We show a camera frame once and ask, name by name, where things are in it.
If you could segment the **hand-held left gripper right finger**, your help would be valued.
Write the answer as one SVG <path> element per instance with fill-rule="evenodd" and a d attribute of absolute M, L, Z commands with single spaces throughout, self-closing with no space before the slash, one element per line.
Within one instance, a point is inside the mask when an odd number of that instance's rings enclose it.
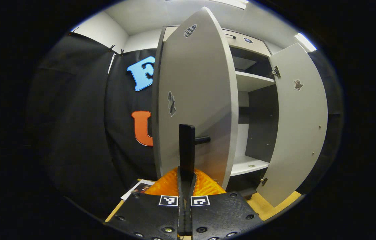
<path fill-rule="evenodd" d="M 226 192 L 195 169 L 185 206 L 185 234 L 193 240 L 229 240 L 262 227 L 264 221 L 241 193 Z"/>

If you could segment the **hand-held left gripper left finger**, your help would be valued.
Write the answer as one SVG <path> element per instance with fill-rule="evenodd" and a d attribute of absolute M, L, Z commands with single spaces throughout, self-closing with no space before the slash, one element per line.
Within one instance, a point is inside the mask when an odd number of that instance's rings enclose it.
<path fill-rule="evenodd" d="M 143 240 L 184 238 L 187 228 L 180 167 L 160 178 L 146 193 L 129 193 L 105 223 Z"/>

